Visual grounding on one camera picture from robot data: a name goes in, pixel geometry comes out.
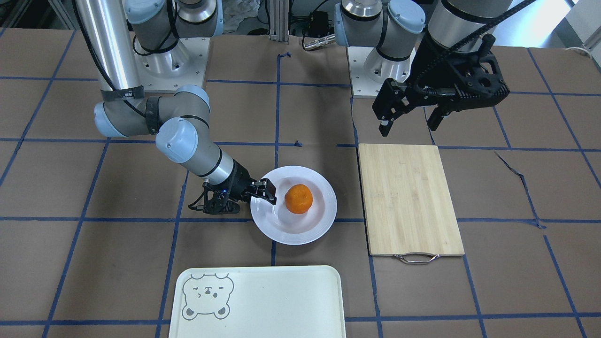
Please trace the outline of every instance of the bear face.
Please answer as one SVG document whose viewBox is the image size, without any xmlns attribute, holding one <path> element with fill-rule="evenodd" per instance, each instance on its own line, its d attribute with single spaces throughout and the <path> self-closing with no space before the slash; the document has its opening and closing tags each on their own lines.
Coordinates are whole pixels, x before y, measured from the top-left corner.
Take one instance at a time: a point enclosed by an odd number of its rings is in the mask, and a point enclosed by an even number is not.
<svg viewBox="0 0 601 338">
<path fill-rule="evenodd" d="M 233 290 L 234 281 L 227 274 L 223 277 L 217 274 L 194 277 L 191 274 L 183 286 L 186 305 L 182 316 L 189 321 L 198 315 L 214 315 L 217 319 L 227 317 L 230 314 L 227 302 Z"/>
</svg>

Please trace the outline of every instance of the orange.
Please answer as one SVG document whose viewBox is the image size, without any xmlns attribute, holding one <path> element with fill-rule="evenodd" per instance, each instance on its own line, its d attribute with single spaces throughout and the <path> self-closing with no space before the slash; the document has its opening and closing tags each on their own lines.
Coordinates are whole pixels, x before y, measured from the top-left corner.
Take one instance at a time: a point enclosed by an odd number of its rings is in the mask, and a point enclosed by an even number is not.
<svg viewBox="0 0 601 338">
<path fill-rule="evenodd" d="M 286 192 L 284 201 L 293 214 L 304 214 L 313 204 L 313 194 L 306 185 L 297 184 Z"/>
</svg>

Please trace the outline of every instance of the plate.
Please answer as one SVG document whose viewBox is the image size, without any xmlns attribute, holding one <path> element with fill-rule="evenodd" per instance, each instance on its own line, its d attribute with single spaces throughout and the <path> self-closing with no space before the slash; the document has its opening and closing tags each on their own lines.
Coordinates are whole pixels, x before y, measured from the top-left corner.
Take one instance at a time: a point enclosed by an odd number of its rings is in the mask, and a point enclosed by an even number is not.
<svg viewBox="0 0 601 338">
<path fill-rule="evenodd" d="M 251 199 L 252 219 L 269 238 L 282 244 L 301 245 L 323 236 L 336 218 L 336 195 L 330 183 L 318 172 L 289 165 L 276 168 L 264 177 L 275 185 L 278 201 L 272 206 L 260 198 Z M 313 205 L 301 215 L 291 213 L 284 203 L 286 192 L 297 184 L 306 185 L 313 194 Z"/>
</svg>

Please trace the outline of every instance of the white mounting plate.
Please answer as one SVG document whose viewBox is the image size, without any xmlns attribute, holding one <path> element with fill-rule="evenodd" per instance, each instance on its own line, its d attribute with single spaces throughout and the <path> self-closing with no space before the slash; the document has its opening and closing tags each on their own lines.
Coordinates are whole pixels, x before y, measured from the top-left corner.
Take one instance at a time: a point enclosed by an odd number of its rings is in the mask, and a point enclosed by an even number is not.
<svg viewBox="0 0 601 338">
<path fill-rule="evenodd" d="M 348 47 L 347 57 L 349 58 L 350 83 L 353 87 L 353 97 L 364 99 L 375 99 L 382 83 L 372 80 L 368 75 L 363 65 L 373 47 Z M 411 51 L 409 56 L 409 64 L 413 62 L 415 57 L 415 49 Z M 403 76 L 400 80 L 403 82 L 409 77 L 410 72 Z"/>
<path fill-rule="evenodd" d="M 210 38 L 183 38 L 181 42 L 192 56 L 194 62 L 192 70 L 175 78 L 158 78 L 149 73 L 142 63 L 137 63 L 138 74 L 144 86 L 144 91 L 148 93 L 175 93 L 183 85 L 194 84 L 199 87 L 203 86 L 204 75 L 209 60 Z"/>
</svg>

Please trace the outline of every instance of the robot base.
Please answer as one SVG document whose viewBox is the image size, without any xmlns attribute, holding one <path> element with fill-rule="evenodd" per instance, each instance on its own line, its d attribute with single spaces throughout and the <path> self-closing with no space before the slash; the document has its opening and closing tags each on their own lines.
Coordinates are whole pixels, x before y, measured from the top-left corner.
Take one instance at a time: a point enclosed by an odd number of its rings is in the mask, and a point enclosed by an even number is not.
<svg viewBox="0 0 601 338">
<path fill-rule="evenodd" d="M 404 82 L 410 74 L 411 62 L 415 57 L 415 50 L 411 51 L 411 55 L 405 61 L 401 62 L 390 62 L 380 57 L 382 61 L 388 63 L 387 66 L 382 65 L 381 69 L 389 69 L 394 74 L 379 74 L 382 80 L 376 82 L 372 79 L 372 74 L 368 74 L 366 70 L 365 62 L 374 48 L 371 47 L 348 47 L 347 57 L 349 58 L 349 71 L 350 81 L 353 86 L 353 97 L 357 98 L 375 98 L 382 87 L 382 83 L 388 77 L 393 77 L 397 82 Z"/>
<path fill-rule="evenodd" d="M 207 70 L 207 61 L 209 59 L 210 39 L 208 37 L 183 38 L 181 43 L 185 46 L 190 55 L 190 61 L 185 65 L 185 73 L 176 76 L 159 77 L 158 74 L 150 73 L 136 55 L 136 65 L 138 74 L 144 91 L 147 93 L 175 93 L 175 91 L 187 84 L 203 86 L 205 72 Z"/>
</svg>

